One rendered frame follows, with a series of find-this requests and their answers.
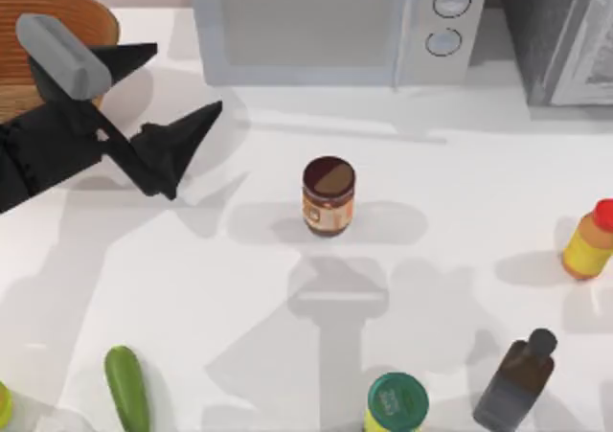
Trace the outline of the pale grey rounded box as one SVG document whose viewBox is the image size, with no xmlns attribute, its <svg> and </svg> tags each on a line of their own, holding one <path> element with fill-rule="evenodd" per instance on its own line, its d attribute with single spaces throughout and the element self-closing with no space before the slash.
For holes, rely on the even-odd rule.
<svg viewBox="0 0 613 432">
<path fill-rule="evenodd" d="M 15 33 L 27 54 L 69 98 L 92 100 L 112 87 L 109 69 L 57 18 L 23 13 Z"/>
</svg>

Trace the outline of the ribbed wooden basket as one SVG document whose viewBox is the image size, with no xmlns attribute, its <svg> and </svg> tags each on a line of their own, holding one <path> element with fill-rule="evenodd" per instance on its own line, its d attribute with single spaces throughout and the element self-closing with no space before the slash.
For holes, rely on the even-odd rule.
<svg viewBox="0 0 613 432">
<path fill-rule="evenodd" d="M 23 13 L 51 15 L 86 44 L 119 41 L 118 20 L 96 0 L 0 0 L 0 124 L 42 104 L 27 54 L 15 35 L 16 20 Z"/>
</svg>

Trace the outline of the brown jar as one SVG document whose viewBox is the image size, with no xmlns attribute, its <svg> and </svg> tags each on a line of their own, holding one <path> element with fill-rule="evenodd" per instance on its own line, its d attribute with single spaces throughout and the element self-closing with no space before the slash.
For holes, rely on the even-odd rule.
<svg viewBox="0 0 613 432">
<path fill-rule="evenodd" d="M 356 174 L 338 156 L 311 160 L 303 171 L 302 211 L 306 226 L 316 235 L 334 237 L 352 223 Z"/>
</svg>

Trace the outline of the microwave oven door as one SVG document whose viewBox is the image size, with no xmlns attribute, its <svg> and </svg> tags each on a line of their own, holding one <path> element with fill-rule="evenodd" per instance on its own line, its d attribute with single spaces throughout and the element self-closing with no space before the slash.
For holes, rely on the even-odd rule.
<svg viewBox="0 0 613 432">
<path fill-rule="evenodd" d="M 211 85 L 393 85 L 403 0 L 192 3 Z"/>
</svg>

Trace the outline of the pale microwave oven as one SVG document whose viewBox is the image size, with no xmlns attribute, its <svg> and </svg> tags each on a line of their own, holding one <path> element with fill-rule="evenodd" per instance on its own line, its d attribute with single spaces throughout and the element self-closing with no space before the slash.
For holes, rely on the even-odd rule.
<svg viewBox="0 0 613 432">
<path fill-rule="evenodd" d="M 192 0 L 211 85 L 450 85 L 485 0 Z"/>
</svg>

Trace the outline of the green cucumber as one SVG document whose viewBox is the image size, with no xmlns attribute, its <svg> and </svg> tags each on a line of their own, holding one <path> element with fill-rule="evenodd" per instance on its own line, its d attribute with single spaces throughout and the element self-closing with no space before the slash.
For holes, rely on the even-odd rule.
<svg viewBox="0 0 613 432">
<path fill-rule="evenodd" d="M 104 371 L 124 432 L 151 432 L 147 389 L 141 364 L 127 346 L 114 346 L 104 358 Z"/>
</svg>

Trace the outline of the yellow green round object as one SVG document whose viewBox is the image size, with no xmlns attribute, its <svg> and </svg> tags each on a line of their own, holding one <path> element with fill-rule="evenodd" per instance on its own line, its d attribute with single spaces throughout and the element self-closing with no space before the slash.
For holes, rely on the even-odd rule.
<svg viewBox="0 0 613 432">
<path fill-rule="evenodd" d="M 11 421 L 12 396 L 10 389 L 0 381 L 0 429 Z"/>
</svg>

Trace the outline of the microwave knob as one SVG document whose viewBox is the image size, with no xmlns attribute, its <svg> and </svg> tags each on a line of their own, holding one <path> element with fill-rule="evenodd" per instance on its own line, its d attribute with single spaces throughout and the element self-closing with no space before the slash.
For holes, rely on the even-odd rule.
<svg viewBox="0 0 613 432">
<path fill-rule="evenodd" d="M 450 57 L 463 45 L 462 34 L 452 28 L 430 33 L 425 39 L 424 47 L 433 57 Z"/>
<path fill-rule="evenodd" d="M 433 0 L 433 10 L 441 18 L 457 18 L 470 7 L 472 0 Z"/>
</svg>

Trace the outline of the yellow can with green lid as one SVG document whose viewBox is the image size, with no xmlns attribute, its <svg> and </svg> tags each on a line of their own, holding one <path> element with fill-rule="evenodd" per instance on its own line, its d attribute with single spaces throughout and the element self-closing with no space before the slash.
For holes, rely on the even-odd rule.
<svg viewBox="0 0 613 432">
<path fill-rule="evenodd" d="M 421 432 L 429 396 L 412 375 L 390 372 L 369 387 L 362 432 Z"/>
</svg>

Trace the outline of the dark brown bottle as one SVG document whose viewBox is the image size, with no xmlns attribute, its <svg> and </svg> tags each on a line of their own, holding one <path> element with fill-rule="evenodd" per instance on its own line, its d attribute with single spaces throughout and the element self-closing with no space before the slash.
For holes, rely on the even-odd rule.
<svg viewBox="0 0 613 432">
<path fill-rule="evenodd" d="M 556 346 L 556 336 L 544 328 L 515 340 L 473 409 L 475 421 L 489 432 L 515 432 L 552 375 Z"/>
</svg>

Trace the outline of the yellow bottle with red cap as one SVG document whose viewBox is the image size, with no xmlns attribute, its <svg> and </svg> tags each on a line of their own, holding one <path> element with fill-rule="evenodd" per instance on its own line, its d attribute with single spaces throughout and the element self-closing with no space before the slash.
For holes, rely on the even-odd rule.
<svg viewBox="0 0 613 432">
<path fill-rule="evenodd" d="M 561 260 L 564 269 L 582 281 L 598 277 L 612 256 L 613 198 L 606 198 L 581 218 Z"/>
</svg>

